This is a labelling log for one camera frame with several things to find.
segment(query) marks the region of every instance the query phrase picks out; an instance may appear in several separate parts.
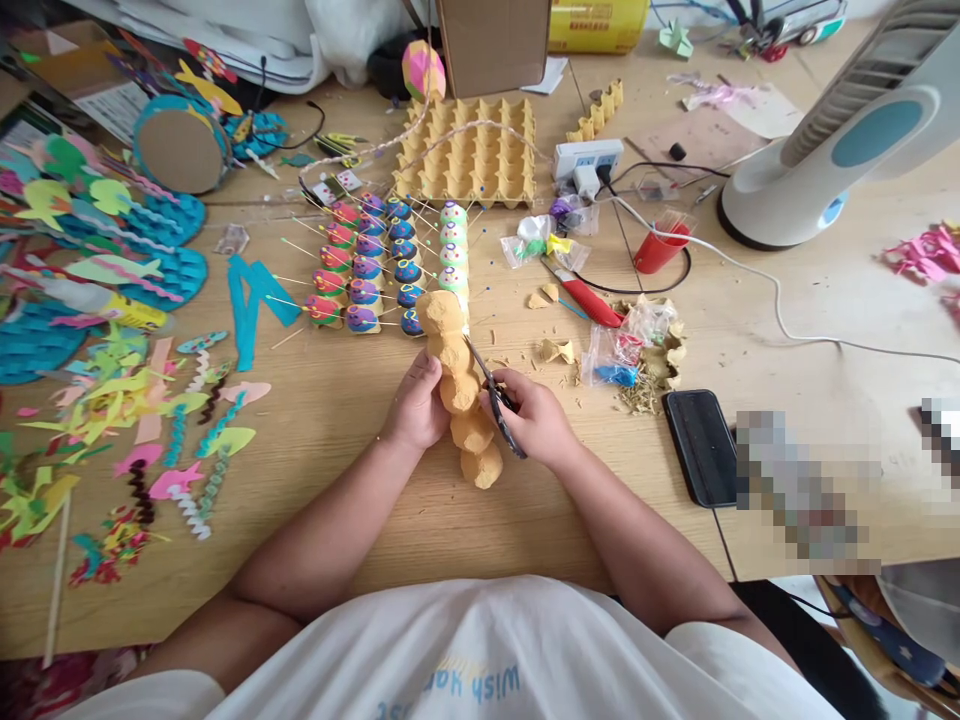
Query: scissors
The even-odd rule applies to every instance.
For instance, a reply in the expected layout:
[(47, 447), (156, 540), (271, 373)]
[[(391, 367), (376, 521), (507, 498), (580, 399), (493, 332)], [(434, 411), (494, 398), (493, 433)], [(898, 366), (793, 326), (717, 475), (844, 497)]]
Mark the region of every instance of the scissors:
[(473, 346), (473, 343), (470, 342), (470, 338), (466, 335), (463, 336), (463, 339), (467, 341), (467, 345), (470, 348), (470, 352), (473, 353), (473, 357), (477, 361), (477, 365), (480, 366), (480, 369), (483, 370), (484, 377), (487, 378), (487, 392), (490, 393), (490, 409), (493, 411), (493, 418), (497, 421), (497, 427), (500, 428), (500, 434), (503, 435), (503, 439), (507, 441), (507, 445), (510, 446), (510, 449), (513, 450), (513, 454), (516, 455), (521, 460), (527, 459), (527, 454), (517, 445), (517, 441), (513, 439), (513, 435), (510, 433), (510, 428), (507, 427), (507, 421), (503, 419), (503, 411), (500, 409), (500, 403), (503, 403), (513, 412), (517, 411), (517, 405), (510, 399), (510, 397), (503, 391), (501, 387), (497, 385), (497, 381), (493, 379), (493, 373), (487, 369), (486, 364), (480, 357), (480, 353), (477, 352), (477, 349)]

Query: person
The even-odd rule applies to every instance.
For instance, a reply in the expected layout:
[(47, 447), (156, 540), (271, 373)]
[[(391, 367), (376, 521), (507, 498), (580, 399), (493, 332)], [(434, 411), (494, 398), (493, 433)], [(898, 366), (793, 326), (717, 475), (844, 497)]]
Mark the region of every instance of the person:
[(839, 717), (706, 558), (576, 438), (549, 389), (494, 376), (517, 402), (511, 432), (570, 495), (619, 602), (535, 576), (346, 600), (449, 426), (440, 364), (421, 352), (353, 464), (125, 682), (62, 720)]

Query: yellow container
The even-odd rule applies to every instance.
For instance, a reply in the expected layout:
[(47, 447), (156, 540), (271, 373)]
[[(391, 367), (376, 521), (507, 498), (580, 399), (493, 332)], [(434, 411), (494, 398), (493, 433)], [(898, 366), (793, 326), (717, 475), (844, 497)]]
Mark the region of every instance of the yellow container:
[(625, 55), (639, 42), (649, 9), (650, 0), (553, 0), (547, 50)]

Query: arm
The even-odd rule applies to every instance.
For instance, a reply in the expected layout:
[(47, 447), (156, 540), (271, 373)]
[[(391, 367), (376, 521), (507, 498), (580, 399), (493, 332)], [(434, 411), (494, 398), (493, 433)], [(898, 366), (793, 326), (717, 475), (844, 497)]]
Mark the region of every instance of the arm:
[[(519, 405), (517, 414), (502, 408), (510, 431), (560, 480), (634, 617), (659, 635), (693, 621), (723, 625), (796, 668), (710, 562), (580, 443), (548, 388), (515, 370), (497, 370), (494, 377)], [(486, 393), (481, 402), (489, 412)]]
[(230, 692), (311, 621), (342, 603), (420, 457), (449, 427), (439, 381), (440, 363), (421, 352), (377, 438), (128, 679), (199, 670)]

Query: white cable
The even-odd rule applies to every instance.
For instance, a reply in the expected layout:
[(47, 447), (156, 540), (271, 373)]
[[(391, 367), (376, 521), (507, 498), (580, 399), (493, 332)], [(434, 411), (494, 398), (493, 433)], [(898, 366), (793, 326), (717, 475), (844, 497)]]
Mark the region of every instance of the white cable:
[(752, 268), (749, 265), (744, 265), (741, 262), (737, 262), (732, 257), (730, 257), (725, 252), (723, 252), (723, 250), (720, 250), (719, 248), (714, 247), (713, 245), (708, 243), (706, 240), (695, 238), (692, 235), (677, 235), (675, 233), (665, 233), (657, 230), (650, 223), (644, 220), (643, 216), (641, 216), (640, 213), (637, 212), (632, 205), (630, 205), (626, 200), (624, 200), (619, 196), (606, 198), (605, 200), (601, 200), (600, 202), (610, 202), (610, 201), (616, 202), (619, 205), (621, 205), (628, 213), (633, 215), (633, 217), (635, 217), (644, 227), (656, 233), (660, 237), (677, 238), (679, 240), (689, 240), (690, 242), (696, 245), (700, 245), (701, 247), (705, 247), (708, 250), (712, 250), (713, 252), (715, 252), (717, 255), (722, 257), (731, 265), (736, 265), (741, 270), (746, 270), (747, 272), (753, 273), (754, 275), (759, 275), (760, 277), (766, 278), (767, 280), (772, 282), (774, 288), (776, 289), (776, 292), (774, 294), (773, 310), (777, 316), (777, 325), (780, 326), (780, 331), (784, 335), (786, 335), (790, 340), (794, 340), (799, 343), (832, 342), (838, 345), (849, 345), (850, 347), (860, 348), (861, 350), (871, 350), (873, 352), (884, 353), (885, 355), (903, 355), (905, 357), (922, 357), (922, 358), (930, 358), (932, 360), (946, 360), (947, 362), (957, 363), (958, 365), (960, 365), (960, 359), (955, 357), (950, 357), (949, 355), (937, 355), (935, 353), (916, 353), (916, 352), (909, 352), (907, 350), (888, 350), (887, 348), (878, 348), (878, 347), (873, 347), (872, 345), (861, 345), (860, 343), (851, 342), (849, 340), (841, 340), (840, 338), (832, 338), (832, 337), (825, 337), (825, 336), (806, 337), (803, 335), (793, 335), (789, 330), (787, 330), (787, 326), (784, 325), (783, 323), (783, 315), (780, 312), (780, 291), (781, 291), (780, 281), (777, 280), (777, 278), (775, 278), (773, 275), (768, 275), (762, 270), (757, 270), (756, 268)]

